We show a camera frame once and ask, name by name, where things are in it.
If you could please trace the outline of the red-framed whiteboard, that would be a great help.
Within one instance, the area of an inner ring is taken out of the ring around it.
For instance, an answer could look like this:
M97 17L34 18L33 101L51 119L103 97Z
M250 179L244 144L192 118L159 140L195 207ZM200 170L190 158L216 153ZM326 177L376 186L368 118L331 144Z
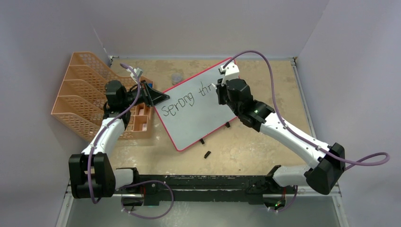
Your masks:
M236 118L230 108L218 103L214 84L222 78L219 67L227 60L169 88L169 99L155 106L174 148L183 151Z

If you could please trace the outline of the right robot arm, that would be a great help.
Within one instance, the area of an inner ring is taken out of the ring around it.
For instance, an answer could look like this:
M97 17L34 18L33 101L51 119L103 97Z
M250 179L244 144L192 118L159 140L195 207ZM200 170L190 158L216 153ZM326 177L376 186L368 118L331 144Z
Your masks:
M227 105L245 126L280 142L305 161L304 166L275 166L265 180L270 192L285 186L309 186L327 195L345 171L345 149L339 143L319 141L292 124L281 121L278 113L264 102L257 101L243 79L216 84L218 102Z

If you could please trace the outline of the black marker cap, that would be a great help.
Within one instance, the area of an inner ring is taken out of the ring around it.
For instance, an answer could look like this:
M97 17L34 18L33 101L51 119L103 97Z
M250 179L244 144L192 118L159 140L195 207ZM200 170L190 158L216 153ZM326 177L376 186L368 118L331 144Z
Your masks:
M211 151L207 151L207 153L204 155L204 158L206 159L210 154L211 154Z

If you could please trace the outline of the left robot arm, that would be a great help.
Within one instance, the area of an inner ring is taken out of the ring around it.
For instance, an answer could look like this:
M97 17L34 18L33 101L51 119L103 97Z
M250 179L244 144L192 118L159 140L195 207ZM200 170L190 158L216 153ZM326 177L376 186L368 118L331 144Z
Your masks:
M105 95L107 101L103 107L104 115L99 131L80 154L69 158L72 196L75 199L91 198L94 204L101 198L111 197L120 188L128 193L140 190L141 180L137 169L113 170L108 156L128 127L131 108L139 104L153 107L170 98L144 80L131 90L127 90L120 81L111 80L105 85Z

